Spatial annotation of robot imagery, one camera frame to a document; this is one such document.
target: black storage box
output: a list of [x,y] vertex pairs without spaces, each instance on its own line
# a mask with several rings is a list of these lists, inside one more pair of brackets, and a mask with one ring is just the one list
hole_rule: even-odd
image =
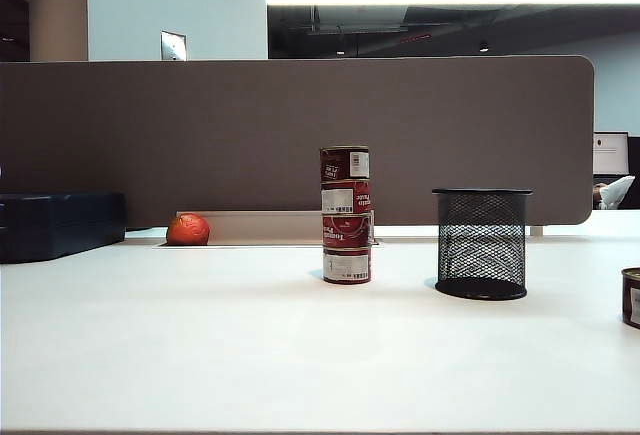
[[0,262],[36,262],[124,240],[119,193],[0,194]]

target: white wall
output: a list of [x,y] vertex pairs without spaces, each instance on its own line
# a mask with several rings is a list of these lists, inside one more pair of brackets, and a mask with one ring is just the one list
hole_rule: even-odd
[[265,0],[88,0],[89,60],[160,60],[160,31],[189,60],[266,59]]
[[640,32],[530,50],[584,55],[595,66],[595,130],[640,136]]

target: mesh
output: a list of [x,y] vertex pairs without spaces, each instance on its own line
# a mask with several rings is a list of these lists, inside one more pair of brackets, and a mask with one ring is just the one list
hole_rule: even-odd
[[438,288],[467,298],[524,296],[525,195],[439,193],[438,201]]

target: red can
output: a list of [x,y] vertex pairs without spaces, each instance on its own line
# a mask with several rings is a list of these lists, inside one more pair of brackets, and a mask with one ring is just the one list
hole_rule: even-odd
[[322,183],[322,213],[367,213],[371,210],[368,180]]
[[371,247],[325,248],[323,278],[325,282],[341,285],[369,282],[371,280]]
[[351,145],[320,149],[320,179],[369,178],[369,147]]
[[640,268],[625,268],[622,277],[622,320],[640,328]]
[[323,215],[322,244],[331,248],[371,245],[371,217],[364,215]]

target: can rim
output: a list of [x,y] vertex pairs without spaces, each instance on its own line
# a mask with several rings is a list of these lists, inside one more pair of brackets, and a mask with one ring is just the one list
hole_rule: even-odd
[[363,178],[341,178],[340,180],[322,180],[320,182],[321,185],[328,185],[332,183],[347,183],[347,182],[358,182],[358,183],[369,183],[371,179],[369,177]]
[[622,276],[640,282],[640,267],[624,268]]
[[371,212],[362,212],[362,213],[323,213],[322,218],[324,217],[332,217],[332,218],[371,218]]
[[366,247],[357,247],[357,248],[334,248],[334,247],[327,247],[327,246],[322,246],[322,248],[327,251],[331,251],[331,252],[363,252],[363,251],[369,251],[371,250],[371,245],[367,245]]
[[500,194],[500,195],[531,195],[533,190],[521,188],[434,188],[431,193],[467,193],[467,194]]
[[365,148],[367,150],[369,150],[369,147],[367,145],[333,145],[331,147],[322,147],[320,148],[320,151],[323,150],[344,150],[345,148]]

